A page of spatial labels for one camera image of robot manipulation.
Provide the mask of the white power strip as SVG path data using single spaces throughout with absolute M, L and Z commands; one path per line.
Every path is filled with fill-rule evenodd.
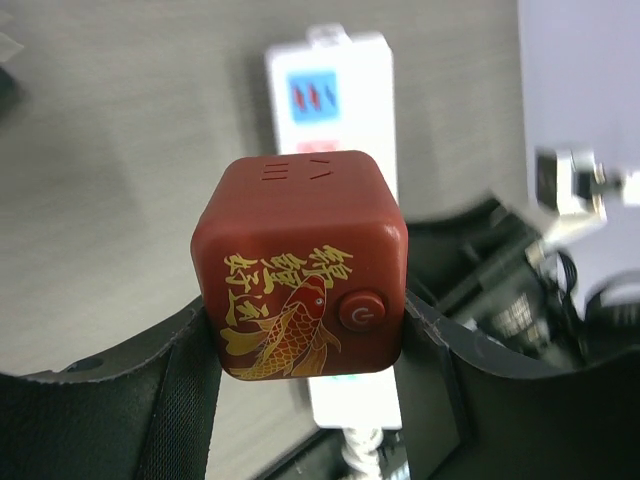
M 312 26 L 302 42 L 269 47 L 265 67 L 278 153 L 360 150 L 398 191 L 393 53 L 382 33 Z M 322 428 L 402 426 L 392 369 L 308 387 Z

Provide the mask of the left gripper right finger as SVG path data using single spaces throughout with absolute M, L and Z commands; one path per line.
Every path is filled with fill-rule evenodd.
M 397 390 L 414 479 L 635 479 L 639 353 L 563 371 L 405 301 Z

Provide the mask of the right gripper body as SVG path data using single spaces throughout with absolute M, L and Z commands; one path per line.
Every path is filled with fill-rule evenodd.
M 575 341 L 559 289 L 530 258 L 540 235 L 486 197 L 436 220 L 410 220 L 407 287 L 444 317 L 561 370 L 575 367 Z

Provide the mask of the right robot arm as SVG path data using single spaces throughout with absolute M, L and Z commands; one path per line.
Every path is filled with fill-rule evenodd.
M 434 221 L 411 221 L 407 285 L 440 314 L 518 354 L 563 370 L 639 343 L 639 299 L 612 299 L 636 270 L 606 281 L 577 311 L 578 269 L 536 216 L 485 199 Z

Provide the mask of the red-brown plug adapter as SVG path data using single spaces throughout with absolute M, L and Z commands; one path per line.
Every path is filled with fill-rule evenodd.
M 400 355 L 408 231 L 364 152 L 235 160 L 191 256 L 221 365 L 236 379 L 372 373 Z

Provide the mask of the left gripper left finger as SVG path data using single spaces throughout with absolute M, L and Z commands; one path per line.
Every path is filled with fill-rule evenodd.
M 4 479 L 202 479 L 221 366 L 201 299 L 67 368 L 1 376 Z

